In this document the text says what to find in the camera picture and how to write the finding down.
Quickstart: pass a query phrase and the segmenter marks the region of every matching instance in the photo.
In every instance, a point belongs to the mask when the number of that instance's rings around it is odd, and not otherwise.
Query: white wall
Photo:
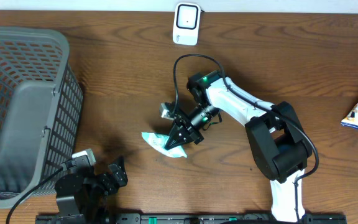
[[[170,0],[0,0],[0,9],[174,11]],[[358,13],[358,0],[192,0],[206,12]]]

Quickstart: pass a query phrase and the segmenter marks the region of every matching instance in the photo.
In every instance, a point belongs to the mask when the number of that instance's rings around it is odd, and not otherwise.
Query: brown wooden surface
[[[187,53],[210,55],[259,98],[296,109],[320,154],[304,180],[312,212],[343,212],[358,223],[358,131],[340,121],[358,102],[358,15],[204,13],[197,46],[172,41],[173,13],[0,11],[0,26],[55,29],[70,43],[70,64],[85,86],[76,150],[93,148],[98,170],[124,155],[127,187],[111,207],[144,213],[244,213],[269,210],[270,184],[249,149],[244,128],[228,115],[188,159],[163,157],[142,131],[167,133],[161,102],[174,99],[172,66]],[[216,69],[203,59],[178,66],[181,100],[191,101],[186,78]],[[0,210],[4,223],[7,210]],[[11,223],[34,223],[58,212],[54,195],[31,198]]]

